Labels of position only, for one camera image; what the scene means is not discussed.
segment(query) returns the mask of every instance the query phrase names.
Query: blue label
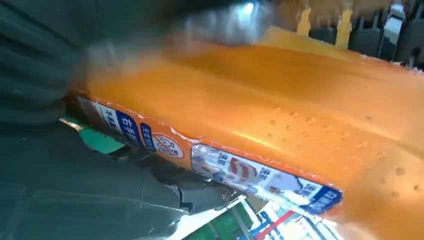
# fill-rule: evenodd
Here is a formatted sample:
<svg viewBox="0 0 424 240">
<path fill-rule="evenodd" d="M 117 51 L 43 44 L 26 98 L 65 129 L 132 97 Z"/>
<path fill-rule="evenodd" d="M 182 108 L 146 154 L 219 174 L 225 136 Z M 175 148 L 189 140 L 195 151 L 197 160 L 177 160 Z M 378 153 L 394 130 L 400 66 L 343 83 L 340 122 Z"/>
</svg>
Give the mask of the blue label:
<svg viewBox="0 0 424 240">
<path fill-rule="evenodd" d="M 136 146 L 141 145 L 142 141 L 136 122 L 130 116 L 120 111 L 116 111 L 116 118 L 126 139 Z"/>
<path fill-rule="evenodd" d="M 312 201 L 308 205 L 300 207 L 308 213 L 320 215 L 330 210 L 334 205 L 342 200 L 342 193 L 329 186 L 322 186 L 319 192 L 313 196 Z"/>
<path fill-rule="evenodd" d="M 156 152 L 155 145 L 153 143 L 153 138 L 152 138 L 152 129 L 150 128 L 149 125 L 145 123 L 140 124 L 140 128 L 141 128 L 141 134 L 144 139 L 144 143 L 146 144 L 146 148 L 149 149 L 150 151 Z"/>
</svg>

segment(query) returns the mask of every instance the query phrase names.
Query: yellow object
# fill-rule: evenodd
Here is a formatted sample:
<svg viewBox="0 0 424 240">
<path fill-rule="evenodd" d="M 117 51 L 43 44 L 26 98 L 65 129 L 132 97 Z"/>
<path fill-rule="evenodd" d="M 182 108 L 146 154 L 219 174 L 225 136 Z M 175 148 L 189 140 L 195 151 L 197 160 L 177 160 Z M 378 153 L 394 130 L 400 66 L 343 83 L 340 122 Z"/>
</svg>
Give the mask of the yellow object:
<svg viewBox="0 0 424 240">
<path fill-rule="evenodd" d="M 311 30 L 311 24 L 309 22 L 309 15 L 311 14 L 311 8 L 308 7 L 300 14 L 300 21 L 297 24 L 297 33 L 303 36 L 309 36 Z"/>
<path fill-rule="evenodd" d="M 341 20 L 337 25 L 337 37 L 335 39 L 335 45 L 339 48 L 348 49 L 352 31 L 351 16 L 353 13 L 351 9 L 345 9 L 341 14 Z"/>
<path fill-rule="evenodd" d="M 93 73 L 69 104 L 127 114 L 146 147 L 151 134 L 189 170 L 208 145 L 340 190 L 323 217 L 346 240 L 422 239 L 423 75 L 273 31 L 256 46 L 169 53 L 149 71 Z"/>
</svg>

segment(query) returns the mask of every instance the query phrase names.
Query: red and white logo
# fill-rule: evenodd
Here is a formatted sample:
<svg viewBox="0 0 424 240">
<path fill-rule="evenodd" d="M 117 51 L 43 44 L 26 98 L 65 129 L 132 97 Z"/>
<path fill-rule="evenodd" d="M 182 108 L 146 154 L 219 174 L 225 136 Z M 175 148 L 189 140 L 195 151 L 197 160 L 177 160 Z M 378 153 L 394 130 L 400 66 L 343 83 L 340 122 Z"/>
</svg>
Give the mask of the red and white logo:
<svg viewBox="0 0 424 240">
<path fill-rule="evenodd" d="M 244 184 L 251 182 L 249 179 L 254 179 L 258 176 L 258 171 L 255 167 L 238 160 L 235 157 L 231 158 L 229 162 L 230 174 L 226 177 L 226 180 L 234 184 Z"/>
<path fill-rule="evenodd" d="M 153 144 L 156 150 L 174 159 L 184 159 L 184 152 L 178 143 L 162 133 L 152 133 Z"/>
</svg>

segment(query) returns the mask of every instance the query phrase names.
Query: dark pants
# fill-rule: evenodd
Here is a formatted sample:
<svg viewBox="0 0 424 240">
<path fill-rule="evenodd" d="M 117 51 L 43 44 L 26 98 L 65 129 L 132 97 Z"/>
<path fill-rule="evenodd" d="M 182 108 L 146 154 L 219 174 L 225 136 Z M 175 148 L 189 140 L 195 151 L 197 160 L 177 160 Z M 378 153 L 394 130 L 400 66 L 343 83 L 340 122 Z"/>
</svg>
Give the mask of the dark pants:
<svg viewBox="0 0 424 240">
<path fill-rule="evenodd" d="M 168 236 L 179 196 L 148 170 L 89 149 L 71 127 L 0 135 L 0 240 Z"/>
</svg>

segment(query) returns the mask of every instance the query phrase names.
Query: logo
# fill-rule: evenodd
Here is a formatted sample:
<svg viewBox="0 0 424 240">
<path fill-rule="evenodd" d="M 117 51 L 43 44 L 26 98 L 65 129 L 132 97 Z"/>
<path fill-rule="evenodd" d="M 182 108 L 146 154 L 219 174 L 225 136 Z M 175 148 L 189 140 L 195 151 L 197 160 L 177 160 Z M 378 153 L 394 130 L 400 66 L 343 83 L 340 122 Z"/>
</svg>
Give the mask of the logo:
<svg viewBox="0 0 424 240">
<path fill-rule="evenodd" d="M 184 159 L 184 152 L 178 143 L 162 133 L 152 133 L 153 144 L 156 150 L 174 159 Z"/>
</svg>

